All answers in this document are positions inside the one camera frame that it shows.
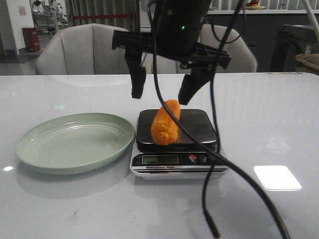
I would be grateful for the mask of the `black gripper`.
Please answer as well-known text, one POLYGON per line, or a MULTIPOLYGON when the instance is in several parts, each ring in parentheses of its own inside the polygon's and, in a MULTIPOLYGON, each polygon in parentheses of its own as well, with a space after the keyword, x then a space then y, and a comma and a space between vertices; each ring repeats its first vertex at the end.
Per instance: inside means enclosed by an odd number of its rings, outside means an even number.
MULTIPOLYGON (((197 42, 202 30, 202 23, 188 25, 169 24, 160 21, 155 30, 157 55, 180 62, 182 69, 191 69, 185 74, 178 93, 178 101, 187 105, 193 96, 215 76, 215 71, 209 71, 214 63, 226 69, 231 56, 221 51, 197 42)), ((112 39, 112 49, 124 48, 132 83, 132 98, 140 99, 146 80, 146 69, 142 66, 142 52, 154 53, 153 36, 151 32, 126 32, 115 30, 112 39)))

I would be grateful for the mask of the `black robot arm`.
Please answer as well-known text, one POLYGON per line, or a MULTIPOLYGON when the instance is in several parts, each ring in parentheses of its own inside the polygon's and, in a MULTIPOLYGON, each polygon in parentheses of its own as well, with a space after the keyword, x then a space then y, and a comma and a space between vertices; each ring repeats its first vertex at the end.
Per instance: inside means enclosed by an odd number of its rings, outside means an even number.
POLYGON ((214 67, 227 68, 230 55, 198 42, 209 9, 208 0, 158 0, 150 32, 115 30, 112 48, 125 48, 125 61, 132 82, 132 97, 141 98, 146 80, 142 53, 147 52, 180 63, 186 74, 178 101, 187 105, 197 91, 215 75, 214 67))

